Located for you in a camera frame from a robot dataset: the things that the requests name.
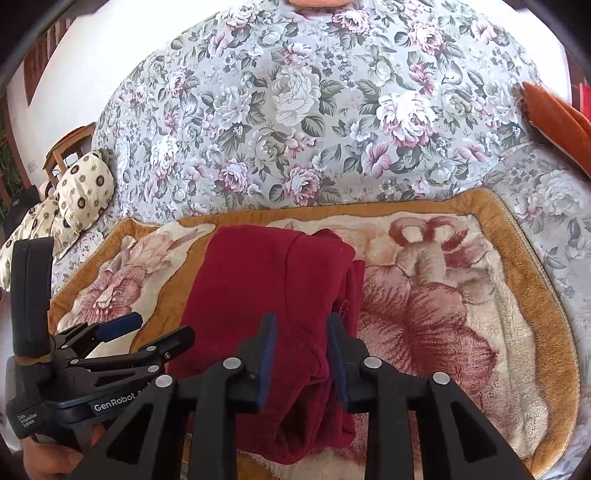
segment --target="floral blanket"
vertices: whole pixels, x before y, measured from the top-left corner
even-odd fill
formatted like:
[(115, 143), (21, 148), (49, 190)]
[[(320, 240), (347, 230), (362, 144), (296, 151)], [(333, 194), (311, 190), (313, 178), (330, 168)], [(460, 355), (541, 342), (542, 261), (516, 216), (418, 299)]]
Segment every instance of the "floral blanket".
[[(211, 232), (237, 223), (331, 229), (368, 265), (359, 336), (370, 353), (409, 374), (448, 372), (536, 475), (561, 455), (579, 400), (568, 321), (540, 261), (488, 190), (445, 202), (233, 212), (160, 228), (125, 220), (55, 296), (51, 324), (61, 329), (138, 310), (145, 323), (135, 338), (93, 354), (154, 340), (178, 325)], [(341, 471), (360, 480), (366, 416), (357, 417), (356, 429), (350, 448), (287, 469), (255, 460), (278, 480)]]
[(456, 0), (359, 0), (311, 13), (245, 3), (153, 52), (117, 88), (93, 146), (117, 189), (54, 266), (60, 288), (118, 219), (496, 191), (569, 315), (582, 377), (579, 426), (548, 474), (591, 443), (591, 190), (532, 136), (524, 49)]

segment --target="cream patterned pillow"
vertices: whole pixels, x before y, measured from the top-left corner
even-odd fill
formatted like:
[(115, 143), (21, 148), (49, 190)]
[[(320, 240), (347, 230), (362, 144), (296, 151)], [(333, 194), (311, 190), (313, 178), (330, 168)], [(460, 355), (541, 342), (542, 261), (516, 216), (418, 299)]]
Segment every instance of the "cream patterned pillow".
[(61, 258), (80, 234), (61, 216), (57, 202), (48, 198), (32, 207), (21, 224), (0, 249), (0, 287), (10, 290), (10, 272), (14, 242), (29, 238), (53, 237), (53, 256)]
[(100, 150), (93, 150), (64, 173), (55, 198), (62, 217), (80, 233), (90, 228), (105, 211), (114, 191), (115, 182), (109, 167), (102, 161)]

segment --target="red sweater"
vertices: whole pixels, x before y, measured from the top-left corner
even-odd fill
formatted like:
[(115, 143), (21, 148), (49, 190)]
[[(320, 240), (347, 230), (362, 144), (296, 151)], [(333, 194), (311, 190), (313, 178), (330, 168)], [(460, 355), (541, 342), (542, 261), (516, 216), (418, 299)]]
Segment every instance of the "red sweater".
[(195, 330), (193, 347), (175, 359), (177, 377), (201, 374), (232, 356), (256, 334), (264, 313), (277, 317), (271, 388), (262, 413), (238, 415), (236, 447), (279, 463), (295, 463), (355, 437), (332, 388), (326, 319), (341, 312), (355, 335), (365, 263), (329, 230), (238, 225), (212, 238), (187, 301), (182, 325)]

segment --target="white wall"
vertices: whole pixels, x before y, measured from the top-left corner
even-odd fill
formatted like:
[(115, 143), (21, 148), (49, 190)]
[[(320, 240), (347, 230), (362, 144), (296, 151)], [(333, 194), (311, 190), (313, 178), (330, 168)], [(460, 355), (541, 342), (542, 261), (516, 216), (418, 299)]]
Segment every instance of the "white wall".
[(241, 3), (110, 0), (94, 15), (74, 21), (29, 106), (21, 65), (7, 88), (8, 109), (31, 182), (39, 186), (47, 180), (42, 167), (49, 149), (68, 132), (98, 120), (113, 91), (139, 62), (183, 30)]

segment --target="wooden chair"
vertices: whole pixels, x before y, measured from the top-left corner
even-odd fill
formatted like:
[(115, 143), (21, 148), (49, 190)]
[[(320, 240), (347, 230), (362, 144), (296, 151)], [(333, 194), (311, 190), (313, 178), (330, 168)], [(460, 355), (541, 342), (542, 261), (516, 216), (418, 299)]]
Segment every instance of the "wooden chair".
[(65, 159), (68, 155), (73, 153), (78, 155), (78, 158), (82, 157), (84, 153), (82, 151), (82, 145), (88, 140), (89, 137), (95, 132), (95, 123), (92, 122), (90, 125), (85, 127), (76, 128), (76, 130), (68, 133), (58, 143), (56, 143), (49, 153), (47, 154), (45, 163), (43, 164), (43, 170), (47, 174), (47, 178), (51, 184), (57, 186), (57, 178), (53, 174), (53, 170), (57, 166), (60, 172), (64, 173), (68, 166), (66, 165)]

